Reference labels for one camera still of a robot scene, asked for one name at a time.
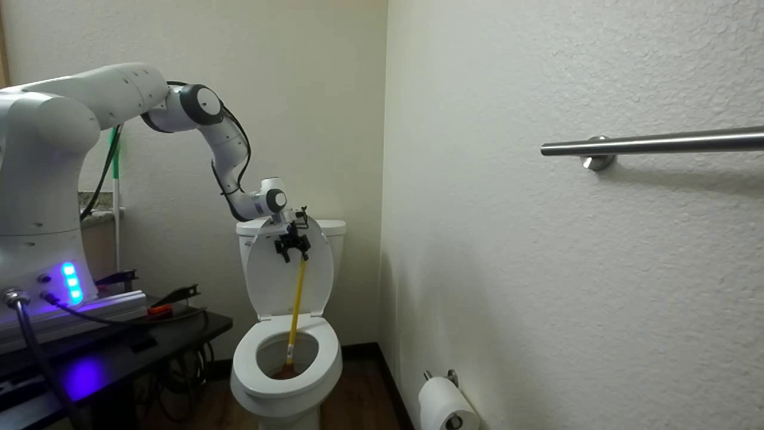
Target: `floor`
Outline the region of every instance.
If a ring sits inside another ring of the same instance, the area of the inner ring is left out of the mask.
[[[254,419],[232,396],[227,380],[211,380],[186,423],[171,423],[152,405],[143,430],[253,430]],[[346,360],[343,372],[321,405],[325,430],[411,430],[398,423],[394,396],[375,360]]]

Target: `toilet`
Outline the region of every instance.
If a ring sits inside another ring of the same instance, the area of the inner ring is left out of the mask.
[[[343,248],[343,220],[308,218],[309,250],[294,364],[299,376],[273,380],[284,365],[291,328],[299,250],[289,263],[273,250],[282,225],[238,223],[238,250],[247,298],[257,323],[241,336],[232,364],[232,394],[254,415],[257,430],[319,430],[319,403],[340,376],[340,351],[334,328],[321,317]]]

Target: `grab bar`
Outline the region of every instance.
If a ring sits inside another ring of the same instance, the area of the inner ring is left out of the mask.
[[[581,156],[587,169],[607,169],[621,153],[735,153],[764,150],[764,130],[719,130],[689,133],[653,133],[589,142],[550,142],[542,145],[542,156]]]

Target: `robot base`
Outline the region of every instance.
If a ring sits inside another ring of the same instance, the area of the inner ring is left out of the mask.
[[[146,317],[146,294],[136,288],[136,291],[94,298],[77,306],[77,314],[103,317],[103,319],[121,319],[121,323]],[[105,328],[100,323],[68,315],[49,303],[30,306],[28,317],[41,345]],[[26,342],[22,336],[16,315],[0,314],[0,353],[8,353],[18,349],[26,349]]]

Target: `robotic arm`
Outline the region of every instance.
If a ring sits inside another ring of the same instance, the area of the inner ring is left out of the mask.
[[[147,65],[112,65],[0,90],[0,291],[30,298],[38,336],[91,330],[35,300],[55,294],[79,314],[136,317],[146,297],[98,298],[79,231],[79,169],[100,130],[143,118],[158,131],[195,130],[211,147],[211,175],[235,220],[278,216],[282,188],[241,188],[250,159],[245,131],[205,85],[165,81]],[[0,306],[0,353],[22,346],[11,314]]]

